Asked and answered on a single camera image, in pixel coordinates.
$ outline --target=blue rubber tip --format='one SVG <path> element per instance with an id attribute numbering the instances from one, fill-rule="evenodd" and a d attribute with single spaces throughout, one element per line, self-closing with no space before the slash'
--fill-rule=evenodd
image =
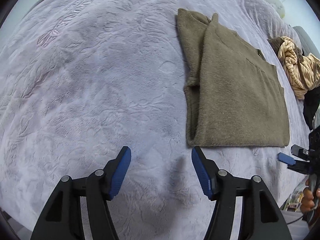
<path id="1" fill-rule="evenodd" d="M 118 195 L 119 190 L 121 188 L 122 182 L 124 180 L 124 176 L 127 173 L 128 167 L 131 162 L 131 150 L 127 147 L 124 155 L 122 156 L 121 161 L 119 162 L 116 171 L 113 173 L 111 178 L 111 187 L 109 191 L 110 199 L 113 199 L 116 195 Z"/>
<path id="2" fill-rule="evenodd" d="M 193 148 L 191 151 L 191 160 L 193 163 L 193 167 L 196 170 L 196 174 L 198 176 L 203 193 L 209 199 L 211 199 L 213 196 L 212 189 L 211 189 L 211 180 L 210 180 L 209 175 L 208 175 L 207 171 L 205 170 L 205 168 L 201 162 L 201 159 L 200 159 L 197 151 L 195 150 L 195 148 Z"/>
<path id="3" fill-rule="evenodd" d="M 282 163 L 285 163 L 288 165 L 295 165 L 296 164 L 296 161 L 294 158 L 292 158 L 284 153 L 278 154 L 278 160 L 281 161 Z"/>

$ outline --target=bed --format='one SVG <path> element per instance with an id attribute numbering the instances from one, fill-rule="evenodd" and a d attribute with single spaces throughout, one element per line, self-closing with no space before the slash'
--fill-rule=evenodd
<path id="1" fill-rule="evenodd" d="M 109 203 L 119 238 L 203 239 L 214 202 L 186 145 L 178 8 L 217 12 L 276 65 L 285 91 L 288 147 L 204 148 L 206 157 L 234 176 L 260 175 L 279 205 L 303 179 L 276 160 L 293 144 L 308 147 L 308 127 L 267 39 L 301 43 L 264 0 L 43 0 L 0 53 L 0 206 L 15 220 L 32 230 L 63 175 L 87 176 L 126 145 L 131 165 Z M 232 240 L 240 199 L 236 206 Z M 85 212 L 83 221 L 90 239 Z"/>

